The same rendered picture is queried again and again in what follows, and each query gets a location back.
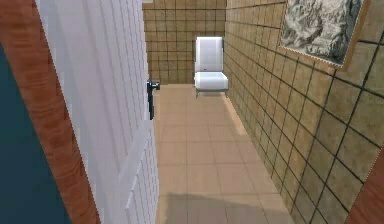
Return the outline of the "framed grey wall picture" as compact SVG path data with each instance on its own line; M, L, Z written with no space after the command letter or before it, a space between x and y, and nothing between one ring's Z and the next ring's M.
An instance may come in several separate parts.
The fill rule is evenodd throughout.
M345 70L371 0L286 0L279 47Z

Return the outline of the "white room door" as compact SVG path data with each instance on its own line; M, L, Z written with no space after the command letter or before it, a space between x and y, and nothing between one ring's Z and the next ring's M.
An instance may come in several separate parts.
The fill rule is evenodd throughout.
M156 224L147 1L36 0L101 224Z

